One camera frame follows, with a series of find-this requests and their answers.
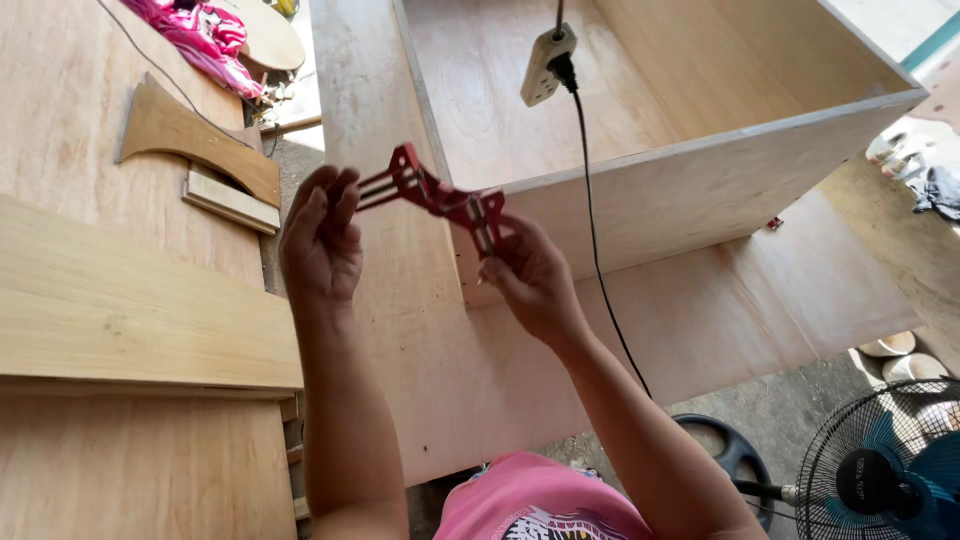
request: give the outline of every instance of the round wooden board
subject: round wooden board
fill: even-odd
[[[260,0],[210,0],[218,8],[230,10],[247,27],[247,42],[240,52],[271,69],[297,69],[306,59],[303,43],[294,27]]]

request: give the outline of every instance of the left hand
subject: left hand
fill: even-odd
[[[297,190],[280,239],[280,271],[291,304],[349,304],[360,282],[360,228],[350,223],[360,202],[356,169],[325,165]]]

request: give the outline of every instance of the pink cloth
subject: pink cloth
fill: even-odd
[[[569,537],[654,538],[630,501],[606,483],[542,455],[517,453],[450,492],[434,540]]]
[[[187,11],[175,9],[173,0],[122,1],[221,86],[247,98],[263,93],[237,60],[247,29],[235,14],[204,3]]]

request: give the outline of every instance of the hand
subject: hand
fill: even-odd
[[[520,325],[550,347],[589,333],[560,249],[530,219],[504,213],[500,223],[514,233],[503,237],[503,258],[483,260],[480,279],[493,283]]]
[[[355,169],[323,166],[297,190],[280,239],[280,271],[291,304],[349,304],[360,282],[360,228],[350,223],[360,202]]]

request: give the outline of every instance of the pink shirt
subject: pink shirt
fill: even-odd
[[[552,538],[654,536],[630,501],[606,483],[521,452],[498,458],[487,474],[450,492],[434,540]]]

